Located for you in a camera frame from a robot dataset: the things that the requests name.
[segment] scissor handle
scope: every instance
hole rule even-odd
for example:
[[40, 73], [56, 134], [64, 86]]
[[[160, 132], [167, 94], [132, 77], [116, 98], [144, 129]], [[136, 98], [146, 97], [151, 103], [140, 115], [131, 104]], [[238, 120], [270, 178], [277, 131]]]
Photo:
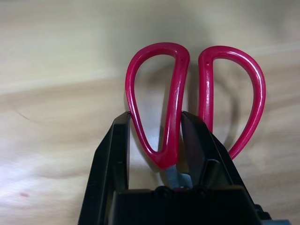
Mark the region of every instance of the scissor handle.
[[[135, 99], [136, 73], [147, 59], [156, 55], [170, 55], [175, 58], [161, 151], [154, 151], [151, 148], [142, 126]], [[183, 46], [175, 43], [157, 43], [138, 51], [127, 69], [125, 93], [133, 124], [146, 154], [161, 169], [166, 169], [178, 162], [181, 109], [189, 59], [189, 53]]]
[[238, 63], [250, 76], [253, 86], [253, 104], [248, 122], [240, 137], [229, 150], [234, 159], [245, 147], [253, 135], [263, 114], [266, 101], [266, 83], [263, 72], [258, 63], [248, 54], [236, 48], [227, 46], [213, 46], [205, 49], [198, 58], [199, 64], [199, 117], [212, 132], [213, 127], [213, 61], [226, 59]]

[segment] red plastic handle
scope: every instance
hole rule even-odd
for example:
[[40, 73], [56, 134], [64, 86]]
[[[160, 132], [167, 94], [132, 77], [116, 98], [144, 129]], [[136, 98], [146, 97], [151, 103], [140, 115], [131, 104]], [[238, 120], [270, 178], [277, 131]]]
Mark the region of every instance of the red plastic handle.
[[[162, 150], [154, 151], [146, 138], [135, 99], [135, 76], [139, 67], [156, 55], [170, 55], [175, 58], [175, 67], [171, 80], [169, 101], [166, 111]], [[178, 162], [180, 119], [183, 92], [188, 73], [189, 53], [186, 48], [175, 43], [157, 43], [141, 49], [132, 58], [126, 73], [125, 92], [133, 124], [146, 154], [161, 169]]]
[[232, 60], [241, 65], [249, 74], [253, 85], [253, 104], [248, 122], [237, 142], [229, 150], [234, 159], [253, 135], [263, 114], [266, 101], [266, 83], [257, 62], [248, 54], [227, 46], [213, 46], [205, 49], [198, 58], [199, 64], [199, 117], [212, 132], [213, 127], [213, 61]]

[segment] wooden table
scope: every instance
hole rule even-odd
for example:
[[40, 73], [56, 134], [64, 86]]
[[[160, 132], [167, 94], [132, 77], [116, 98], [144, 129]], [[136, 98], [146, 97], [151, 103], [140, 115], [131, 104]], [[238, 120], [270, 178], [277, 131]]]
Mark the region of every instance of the wooden table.
[[[300, 223], [299, 4], [250, 2], [0, 1], [0, 223], [77, 223], [94, 151], [127, 109], [127, 64], [140, 48], [161, 41], [191, 52], [184, 109], [192, 113], [195, 62], [204, 48], [230, 45], [260, 63], [265, 112], [234, 163], [256, 203], [273, 218]], [[156, 149], [172, 69], [171, 57], [159, 56], [136, 81]], [[239, 66], [222, 60], [215, 82], [214, 133], [229, 148], [247, 122], [252, 87]], [[130, 188], [162, 184], [134, 132], [130, 139]]]

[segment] light wood surface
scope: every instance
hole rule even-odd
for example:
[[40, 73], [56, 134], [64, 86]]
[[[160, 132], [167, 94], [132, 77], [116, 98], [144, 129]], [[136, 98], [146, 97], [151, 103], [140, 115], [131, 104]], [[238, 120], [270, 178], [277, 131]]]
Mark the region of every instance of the light wood surface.
[[[191, 67], [184, 109], [196, 113], [198, 54], [230, 45], [251, 54], [268, 96], [255, 135], [234, 160], [254, 201], [300, 224], [299, 1], [0, 1], [0, 224], [76, 224], [94, 151], [127, 109], [131, 57], [161, 41], [184, 45]], [[173, 60], [142, 66], [136, 93], [157, 149]], [[230, 147], [252, 104], [247, 74], [215, 63], [215, 135]], [[130, 188], [160, 175], [130, 137]]]

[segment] wood grain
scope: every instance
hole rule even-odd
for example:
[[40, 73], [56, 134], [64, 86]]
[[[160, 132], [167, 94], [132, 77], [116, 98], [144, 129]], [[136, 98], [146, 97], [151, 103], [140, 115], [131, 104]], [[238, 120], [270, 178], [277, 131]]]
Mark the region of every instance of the wood grain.
[[[140, 48], [172, 41], [191, 52], [183, 108], [192, 113], [195, 62], [205, 47], [231, 45], [260, 63], [268, 89], [265, 112], [234, 163], [256, 203], [273, 218], [299, 224], [299, 4], [259, 5], [0, 1], [0, 223], [77, 223], [94, 151], [127, 109], [127, 64]], [[170, 57], [156, 57], [145, 62], [136, 81], [142, 122], [155, 149], [172, 69]], [[214, 133], [227, 148], [246, 124], [252, 97], [245, 71], [228, 61], [215, 63]], [[132, 131], [130, 188], [153, 189], [162, 184], [160, 175], [135, 140]]]

